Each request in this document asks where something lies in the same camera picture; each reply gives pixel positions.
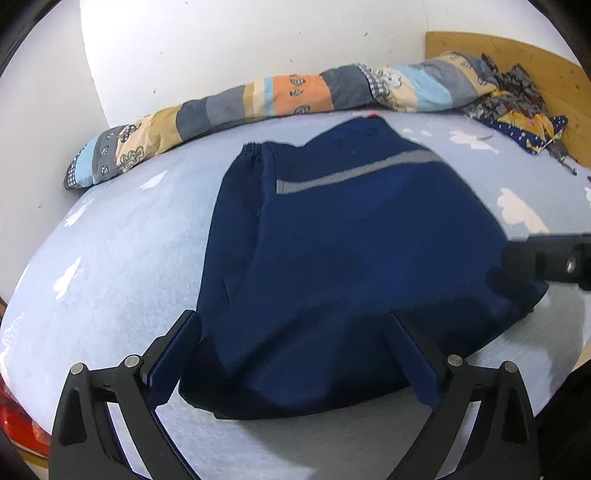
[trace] gray reflective stripe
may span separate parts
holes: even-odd
[[[427,163],[432,161],[441,161],[441,158],[429,150],[414,150],[412,152],[404,152],[395,157],[388,157],[385,160],[379,160],[374,163],[368,163],[360,167],[355,167],[350,170],[339,171],[331,173],[325,177],[320,177],[315,180],[308,181],[284,181],[277,180],[277,195],[287,195],[289,193],[302,192],[304,190],[313,189],[314,187],[322,187],[324,185],[331,185],[333,183],[340,183],[345,180],[354,179],[372,173],[373,171],[382,170],[393,165],[401,163]]]

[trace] wooden bed frame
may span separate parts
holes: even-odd
[[[521,64],[544,96],[549,114],[569,118],[563,140],[570,154],[591,167],[591,82],[581,67],[547,50],[494,35],[432,31],[425,44],[426,58],[457,50],[475,57],[486,53],[502,71]]]

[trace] white wall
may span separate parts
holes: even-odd
[[[47,235],[77,200],[62,186],[107,123],[86,62],[77,0],[62,0],[0,77],[0,296],[9,300]]]
[[[80,0],[111,126],[257,78],[421,61],[427,30],[495,34],[576,61],[527,0]]]
[[[512,38],[579,64],[552,23],[527,0],[423,1],[429,30],[476,32]]]

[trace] patchwork pillow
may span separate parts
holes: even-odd
[[[362,64],[319,75],[260,79],[103,132],[78,152],[67,170],[64,187],[91,187],[185,141],[216,131],[277,116],[361,107],[386,93],[383,82]]]
[[[497,82],[481,59],[444,53],[416,65],[384,67],[376,74],[388,87],[379,102],[398,112],[440,112],[494,92]]]

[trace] light blue bedsheet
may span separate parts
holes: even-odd
[[[31,416],[51,431],[72,364],[115,366],[142,353],[184,309],[195,307],[217,191],[244,143],[300,145],[361,114],[245,125],[193,141],[90,189],[31,260],[0,330],[0,371]],[[379,114],[449,162],[509,237],[591,231],[591,172],[580,168],[574,177],[547,153],[532,157],[463,116]],[[470,360],[495,368],[515,361],[539,412],[591,336],[590,308],[577,288],[551,286],[534,313]],[[383,479],[428,414],[410,390],[285,420],[216,420],[177,393],[158,409],[204,480]],[[124,432],[118,415],[115,423]],[[469,429],[470,421],[443,471],[457,463]],[[127,437],[122,444],[132,465],[146,475]]]

